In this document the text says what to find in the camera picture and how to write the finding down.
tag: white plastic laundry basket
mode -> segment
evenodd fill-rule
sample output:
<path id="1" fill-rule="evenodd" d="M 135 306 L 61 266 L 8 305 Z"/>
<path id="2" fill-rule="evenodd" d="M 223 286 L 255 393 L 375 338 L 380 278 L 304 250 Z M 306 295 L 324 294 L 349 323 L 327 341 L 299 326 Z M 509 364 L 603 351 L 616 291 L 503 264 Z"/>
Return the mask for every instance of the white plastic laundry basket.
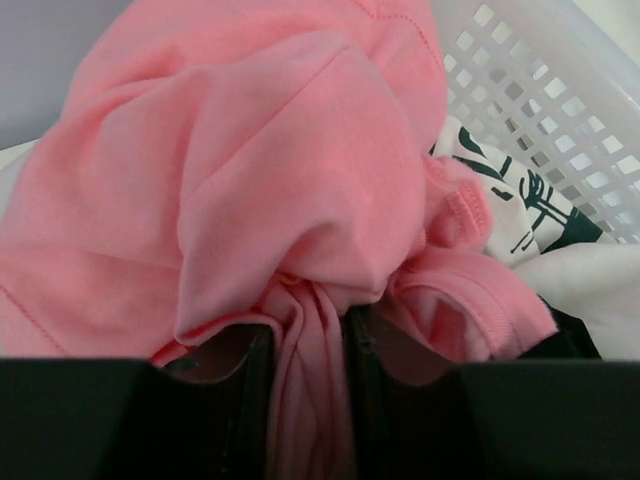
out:
<path id="1" fill-rule="evenodd" d="M 638 242 L 640 67 L 570 0 L 431 4 L 450 113 L 537 165 L 618 241 Z"/>

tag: stitching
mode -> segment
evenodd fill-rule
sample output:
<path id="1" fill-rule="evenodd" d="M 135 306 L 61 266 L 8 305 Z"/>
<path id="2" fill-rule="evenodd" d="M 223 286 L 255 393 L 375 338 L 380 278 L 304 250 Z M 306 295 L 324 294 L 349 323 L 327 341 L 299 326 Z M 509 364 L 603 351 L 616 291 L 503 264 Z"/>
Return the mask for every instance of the stitching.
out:
<path id="1" fill-rule="evenodd" d="M 429 44 L 429 41 L 427 40 L 427 36 L 422 31 L 422 28 L 420 27 L 418 22 L 416 22 L 413 18 L 407 15 L 402 15 L 402 14 L 376 15 L 370 12 L 369 10 L 367 10 L 367 8 L 364 5 L 362 5 L 358 0 L 349 0 L 349 1 L 354 5 L 358 6 L 360 10 L 362 10 L 364 13 L 366 13 L 369 17 L 373 18 L 374 20 L 405 20 L 409 22 L 417 30 L 418 35 L 420 36 L 422 43 L 424 43 L 424 46 L 427 47 L 427 50 L 429 51 L 431 58 L 436 62 L 436 65 L 441 67 L 440 71 L 444 69 L 444 64 L 442 62 L 442 59 L 440 58 L 439 55 L 435 54 L 435 52 L 431 48 L 431 45 Z"/>
<path id="2" fill-rule="evenodd" d="M 38 331 L 47 339 L 49 340 L 49 342 L 51 342 L 51 344 L 55 347 L 56 350 L 58 350 L 60 353 L 62 353 L 64 356 L 69 356 L 69 353 L 67 353 L 58 342 L 56 342 L 54 340 L 54 338 L 49 334 L 49 332 L 47 332 L 42 325 L 40 325 L 40 323 L 29 313 L 29 311 L 27 310 L 27 308 L 22 305 L 22 303 L 20 303 L 13 295 L 11 295 L 11 293 L 9 293 L 9 290 L 7 290 L 7 288 L 4 285 L 0 284 L 0 291 L 2 291 L 2 293 L 4 293 L 5 297 L 7 297 L 7 299 L 13 303 L 13 305 L 20 310 L 20 313 L 22 313 L 22 315 L 25 316 L 25 318 L 27 320 L 29 320 L 34 327 L 36 327 L 36 329 L 38 329 Z"/>

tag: clothing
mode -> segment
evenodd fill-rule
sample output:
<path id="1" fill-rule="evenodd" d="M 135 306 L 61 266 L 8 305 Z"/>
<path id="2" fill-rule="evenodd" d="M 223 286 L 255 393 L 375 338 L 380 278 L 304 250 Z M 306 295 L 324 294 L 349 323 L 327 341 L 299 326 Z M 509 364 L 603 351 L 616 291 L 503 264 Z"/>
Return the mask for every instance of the clothing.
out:
<path id="1" fill-rule="evenodd" d="M 576 244 L 515 272 L 552 307 L 581 319 L 605 359 L 640 359 L 640 246 Z"/>
<path id="2" fill-rule="evenodd" d="M 541 175 L 476 142 L 454 117 L 446 118 L 433 154 L 451 156 L 478 174 L 495 219 L 485 253 L 506 265 L 574 243 L 615 243 Z"/>
<path id="3" fill-rule="evenodd" d="M 353 474 L 349 306 L 387 291 L 403 328 L 456 358 L 554 333 L 480 255 L 492 219 L 473 172 L 428 155 L 446 108 L 436 38 L 427 2 L 135 2 L 10 200 L 6 350 L 165 364 L 226 326 L 269 325 L 268 476 L 298 480 Z M 422 305 L 448 323 L 402 314 Z"/>

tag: white fabric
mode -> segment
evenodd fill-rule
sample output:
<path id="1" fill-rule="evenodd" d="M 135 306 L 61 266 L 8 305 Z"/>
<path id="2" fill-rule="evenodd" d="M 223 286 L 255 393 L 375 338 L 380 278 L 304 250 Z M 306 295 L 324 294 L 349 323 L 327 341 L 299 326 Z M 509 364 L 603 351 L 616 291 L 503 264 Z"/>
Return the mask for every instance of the white fabric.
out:
<path id="1" fill-rule="evenodd" d="M 485 253 L 512 268 L 568 239 L 614 243 L 534 169 L 476 142 L 454 117 L 447 117 L 434 155 L 456 158 L 478 174 L 494 217 Z"/>
<path id="2" fill-rule="evenodd" d="M 515 271 L 552 307 L 580 318 L 603 358 L 640 360 L 640 245 L 571 245 Z"/>

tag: pink shirt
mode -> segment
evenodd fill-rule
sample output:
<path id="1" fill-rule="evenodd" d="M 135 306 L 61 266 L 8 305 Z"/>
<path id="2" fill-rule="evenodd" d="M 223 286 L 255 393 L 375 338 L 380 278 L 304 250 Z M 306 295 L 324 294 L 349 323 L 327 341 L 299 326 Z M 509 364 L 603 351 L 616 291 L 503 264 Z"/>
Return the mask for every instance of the pink shirt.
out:
<path id="1" fill-rule="evenodd" d="M 428 155 L 445 109 L 426 1 L 137 0 L 3 219 L 5 351 L 164 363 L 271 325 L 270 477 L 352 475 L 350 305 L 386 291 L 379 308 L 456 360 L 554 330 L 479 254 L 492 219 L 473 173 Z"/>

